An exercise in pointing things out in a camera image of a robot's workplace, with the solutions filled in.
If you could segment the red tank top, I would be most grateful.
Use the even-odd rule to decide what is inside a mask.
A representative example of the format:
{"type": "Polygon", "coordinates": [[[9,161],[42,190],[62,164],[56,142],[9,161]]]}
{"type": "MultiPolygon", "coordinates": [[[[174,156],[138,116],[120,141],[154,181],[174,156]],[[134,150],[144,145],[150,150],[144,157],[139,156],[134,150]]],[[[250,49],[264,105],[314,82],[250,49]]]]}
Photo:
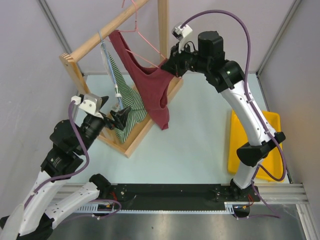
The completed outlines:
{"type": "Polygon", "coordinates": [[[109,39],[133,80],[147,113],[161,130],[168,129],[168,88],[174,76],[160,67],[141,66],[120,31],[113,31],[109,39]]]}

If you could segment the pink wire hanger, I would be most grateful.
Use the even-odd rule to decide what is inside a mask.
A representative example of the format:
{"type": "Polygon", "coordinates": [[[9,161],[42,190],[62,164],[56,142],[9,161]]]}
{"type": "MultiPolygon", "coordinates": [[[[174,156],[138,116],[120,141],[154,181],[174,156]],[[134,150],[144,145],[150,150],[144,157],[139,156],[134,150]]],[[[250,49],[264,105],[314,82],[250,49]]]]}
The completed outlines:
{"type": "MultiPolygon", "coordinates": [[[[158,53],[160,56],[160,60],[164,61],[166,57],[158,50],[153,44],[151,44],[140,32],[139,26],[138,26],[138,6],[134,0],[130,1],[134,6],[134,28],[131,30],[119,30],[120,33],[135,33],[137,34],[145,43],[147,43],[155,52],[158,53]]],[[[149,61],[145,57],[141,56],[140,54],[137,54],[136,52],[132,50],[126,50],[128,53],[131,53],[133,56],[137,57],[140,60],[143,60],[144,62],[150,64],[151,67],[159,68],[158,64],[153,63],[152,61],[149,61]]]]}

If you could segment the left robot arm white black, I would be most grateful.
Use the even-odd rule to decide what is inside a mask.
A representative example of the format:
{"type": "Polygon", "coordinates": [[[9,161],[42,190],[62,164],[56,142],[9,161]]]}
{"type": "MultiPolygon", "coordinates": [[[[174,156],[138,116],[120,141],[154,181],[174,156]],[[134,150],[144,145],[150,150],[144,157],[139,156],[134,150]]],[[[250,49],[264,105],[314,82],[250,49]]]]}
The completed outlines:
{"type": "Polygon", "coordinates": [[[88,150],[104,128],[123,130],[131,107],[110,111],[107,117],[100,111],[108,96],[75,95],[68,107],[68,119],[60,121],[50,135],[53,143],[40,166],[33,187],[25,200],[11,215],[2,217],[2,240],[46,240],[53,230],[78,208],[90,202],[103,201],[111,212],[92,217],[111,217],[122,209],[115,199],[109,199],[110,182],[101,174],[93,175],[77,191],[52,204],[58,191],[90,163],[88,150]]]}

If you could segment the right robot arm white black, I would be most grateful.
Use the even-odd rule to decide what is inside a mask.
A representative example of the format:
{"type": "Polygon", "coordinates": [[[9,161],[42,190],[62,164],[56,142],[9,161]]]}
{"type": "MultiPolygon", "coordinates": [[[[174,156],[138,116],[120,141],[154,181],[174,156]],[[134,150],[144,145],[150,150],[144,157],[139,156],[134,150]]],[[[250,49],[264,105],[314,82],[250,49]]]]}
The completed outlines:
{"type": "Polygon", "coordinates": [[[182,77],[187,71],[204,74],[206,81],[232,107],[244,128],[248,141],[236,151],[240,164],[228,192],[234,200],[242,201],[252,189],[261,162],[274,148],[280,148],[285,134],[276,131],[262,114],[242,68],[226,59],[224,40],[217,31],[201,32],[197,37],[198,48],[194,50],[188,45],[191,30],[177,28],[172,34],[178,42],[161,69],[176,77],[182,77]]]}

